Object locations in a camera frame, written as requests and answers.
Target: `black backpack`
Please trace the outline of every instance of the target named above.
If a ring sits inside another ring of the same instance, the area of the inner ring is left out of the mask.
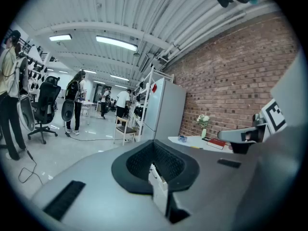
[[[66,88],[65,99],[77,101],[80,96],[80,83],[73,81]]]
[[[105,97],[106,103],[109,103],[110,100],[110,92],[108,91],[108,95]]]

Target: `refrigerator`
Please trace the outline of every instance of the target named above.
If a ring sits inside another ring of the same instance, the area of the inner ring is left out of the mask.
[[[150,90],[141,140],[165,140],[178,136],[182,122],[186,90],[162,78]]]

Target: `vase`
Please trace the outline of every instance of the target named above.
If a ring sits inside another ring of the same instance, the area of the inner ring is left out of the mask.
[[[205,136],[206,136],[206,128],[202,130],[201,139],[205,138]]]

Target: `red book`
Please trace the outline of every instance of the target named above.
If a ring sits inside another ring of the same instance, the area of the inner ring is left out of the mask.
[[[211,139],[209,142],[207,142],[208,145],[213,146],[217,149],[222,150],[223,147],[225,146],[226,142],[225,141],[220,141],[217,139]]]

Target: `red sticker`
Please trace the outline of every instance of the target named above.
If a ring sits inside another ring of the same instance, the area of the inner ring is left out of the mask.
[[[157,89],[157,85],[155,84],[155,85],[153,86],[153,88],[152,88],[152,92],[154,93],[154,92],[156,91],[156,89]]]

